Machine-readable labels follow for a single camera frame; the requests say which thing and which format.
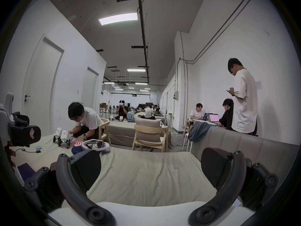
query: wooden chair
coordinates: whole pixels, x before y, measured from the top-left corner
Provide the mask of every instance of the wooden chair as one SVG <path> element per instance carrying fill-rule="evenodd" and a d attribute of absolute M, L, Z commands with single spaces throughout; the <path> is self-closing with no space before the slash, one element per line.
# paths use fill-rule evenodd
<path fill-rule="evenodd" d="M 110 136 L 109 136 L 109 129 L 108 126 L 110 124 L 110 121 L 108 119 L 105 118 L 100 118 L 103 121 L 103 124 L 100 125 L 99 127 L 99 137 L 98 140 L 104 140 L 107 139 L 109 145 L 111 146 L 111 140 L 110 140 Z M 101 135 L 101 129 L 104 128 L 105 134 Z"/>
<path fill-rule="evenodd" d="M 152 142 L 152 141 L 144 141 L 144 140 L 137 140 L 136 134 L 134 137 L 133 147 L 132 150 L 135 150 L 135 145 L 140 145 L 140 151 L 143 151 L 143 146 L 148 146 L 152 148 L 161 148 L 161 152 L 165 152 L 165 149 L 168 145 L 168 138 L 166 136 L 166 132 L 168 130 L 168 127 L 161 128 L 161 127 L 148 127 L 148 126 L 139 126 L 134 125 L 135 130 L 142 132 L 142 133 L 148 133 L 148 134 L 157 134 L 157 133 L 164 133 L 164 137 L 160 137 L 160 142 Z"/>
<path fill-rule="evenodd" d="M 183 137 L 186 134 L 186 132 L 189 132 L 189 127 L 190 127 L 190 120 L 186 119 L 186 124 L 185 124 L 185 127 L 184 127 Z"/>

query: hand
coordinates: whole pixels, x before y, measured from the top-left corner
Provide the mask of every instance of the hand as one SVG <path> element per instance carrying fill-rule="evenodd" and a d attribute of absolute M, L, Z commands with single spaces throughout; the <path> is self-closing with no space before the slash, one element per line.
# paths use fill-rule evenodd
<path fill-rule="evenodd" d="M 79 144 L 80 142 L 83 142 L 83 141 L 84 141 L 84 135 L 81 135 L 78 138 L 76 138 L 75 144 Z"/>
<path fill-rule="evenodd" d="M 234 96 L 234 88 L 231 87 L 229 90 L 227 90 L 232 96 Z"/>

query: man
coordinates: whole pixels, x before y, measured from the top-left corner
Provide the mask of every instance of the man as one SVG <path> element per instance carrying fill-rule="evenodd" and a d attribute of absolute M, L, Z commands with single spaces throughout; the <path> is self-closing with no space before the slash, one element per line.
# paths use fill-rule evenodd
<path fill-rule="evenodd" d="M 203 105 L 201 103 L 197 103 L 195 110 L 190 112 L 190 120 L 193 119 L 203 120 L 205 115 L 205 111 L 203 110 Z"/>
<path fill-rule="evenodd" d="M 76 122 L 76 126 L 70 131 L 70 134 L 77 137 L 77 143 L 84 140 L 98 139 L 98 127 L 103 124 L 103 121 L 93 109 L 83 107 L 79 102 L 72 102 L 68 107 L 68 116 Z"/>
<path fill-rule="evenodd" d="M 129 108 L 124 105 L 124 100 L 119 101 L 118 109 L 116 113 L 118 116 L 115 117 L 116 120 L 119 120 L 120 116 L 123 116 L 123 119 L 127 120 L 126 114 L 128 113 Z"/>
<path fill-rule="evenodd" d="M 156 118 L 152 116 L 152 114 L 153 114 L 152 105 L 149 105 L 148 107 L 145 108 L 145 115 L 141 116 L 141 118 L 155 120 Z"/>
<path fill-rule="evenodd" d="M 234 88 L 227 90 L 234 96 L 232 129 L 253 135 L 258 110 L 256 82 L 237 58 L 229 59 L 228 70 L 235 76 Z"/>
<path fill-rule="evenodd" d="M 222 118 L 219 119 L 219 123 L 217 126 L 226 127 L 228 130 L 232 130 L 232 119 L 233 119 L 233 100 L 225 99 L 223 103 L 223 107 L 225 109 L 225 113 Z"/>

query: gray sofa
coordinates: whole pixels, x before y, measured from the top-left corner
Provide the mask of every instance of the gray sofa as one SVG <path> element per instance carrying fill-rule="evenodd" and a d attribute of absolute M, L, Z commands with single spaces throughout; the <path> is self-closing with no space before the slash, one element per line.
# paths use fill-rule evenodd
<path fill-rule="evenodd" d="M 299 149 L 299 145 L 245 135 L 216 126 L 210 127 L 199 142 L 193 143 L 191 153 L 201 161 L 202 152 L 206 147 L 217 147 L 228 152 L 242 151 L 252 163 L 260 162 L 278 176 L 276 189 L 287 176 Z"/>

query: beige chair cushion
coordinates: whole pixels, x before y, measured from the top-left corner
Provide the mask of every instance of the beige chair cushion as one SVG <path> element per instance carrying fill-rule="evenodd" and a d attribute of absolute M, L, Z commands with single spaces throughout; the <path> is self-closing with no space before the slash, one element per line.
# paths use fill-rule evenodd
<path fill-rule="evenodd" d="M 142 144 L 149 144 L 149 145 L 162 145 L 163 144 L 163 141 L 164 141 L 164 138 L 163 137 L 160 137 L 160 142 L 150 142 L 150 141 L 145 141 L 145 140 L 137 140 L 137 142 L 140 142 Z"/>
<path fill-rule="evenodd" d="M 141 119 L 139 117 L 136 117 L 135 122 L 136 122 L 136 125 L 139 125 L 139 126 L 160 127 L 159 120 L 148 120 L 148 119 Z M 136 139 L 144 140 L 144 141 L 151 141 L 151 142 L 160 142 L 160 133 L 150 134 L 150 133 L 142 133 L 142 132 L 136 131 Z"/>

